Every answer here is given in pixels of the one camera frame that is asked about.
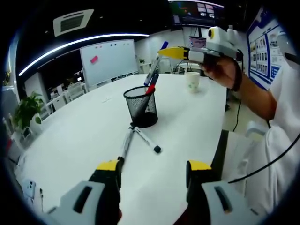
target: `green leaves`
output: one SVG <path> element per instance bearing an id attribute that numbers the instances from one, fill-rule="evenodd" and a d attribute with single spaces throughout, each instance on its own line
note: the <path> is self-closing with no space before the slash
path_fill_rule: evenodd
<path id="1" fill-rule="evenodd" d="M 38 98 L 38 96 L 41 95 L 33 92 L 31 96 L 22 99 L 15 110 L 14 124 L 22 130 L 30 126 L 30 121 L 35 114 L 41 112 L 44 102 Z M 39 117 L 36 117 L 35 121 L 38 124 L 42 123 L 42 120 Z"/>

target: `black mesh pen holder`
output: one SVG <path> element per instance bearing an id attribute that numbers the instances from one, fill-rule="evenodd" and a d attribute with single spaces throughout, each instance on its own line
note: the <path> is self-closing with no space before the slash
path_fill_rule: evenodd
<path id="1" fill-rule="evenodd" d="M 158 120 L 154 98 L 155 89 L 146 94 L 148 88 L 145 86 L 136 87 L 124 93 L 132 123 L 139 128 L 151 127 Z"/>

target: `whiteboard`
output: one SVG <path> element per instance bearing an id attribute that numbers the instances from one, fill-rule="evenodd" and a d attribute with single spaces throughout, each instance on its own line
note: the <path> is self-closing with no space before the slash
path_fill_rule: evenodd
<path id="1" fill-rule="evenodd" d="M 102 42 L 80 49 L 85 82 L 89 87 L 138 71 L 134 40 Z"/>

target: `black wrist strap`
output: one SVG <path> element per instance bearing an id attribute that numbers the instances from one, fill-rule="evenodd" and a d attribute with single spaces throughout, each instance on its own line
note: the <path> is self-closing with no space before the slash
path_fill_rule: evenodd
<path id="1" fill-rule="evenodd" d="M 243 74 L 242 74 L 242 70 L 240 69 L 237 61 L 235 61 L 235 60 L 233 60 L 233 61 L 234 61 L 234 66 L 235 66 L 235 80 L 234 80 L 233 88 L 231 90 L 239 91 L 240 85 L 242 84 Z"/>

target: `air conditioner vent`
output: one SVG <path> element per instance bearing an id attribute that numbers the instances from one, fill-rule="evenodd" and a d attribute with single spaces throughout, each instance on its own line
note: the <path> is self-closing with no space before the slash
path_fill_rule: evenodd
<path id="1" fill-rule="evenodd" d="M 87 9 L 67 15 L 60 16 L 53 20 L 54 35 L 59 35 L 85 28 L 94 10 Z"/>
<path id="2" fill-rule="evenodd" d="M 76 27 L 80 27 L 81 22 L 83 21 L 83 18 L 84 18 L 84 16 L 80 15 L 80 16 L 77 16 L 77 17 L 73 17 L 73 18 L 61 21 L 60 31 L 64 32 L 66 30 L 70 30 L 70 29 L 73 29 L 73 28 L 76 28 Z"/>

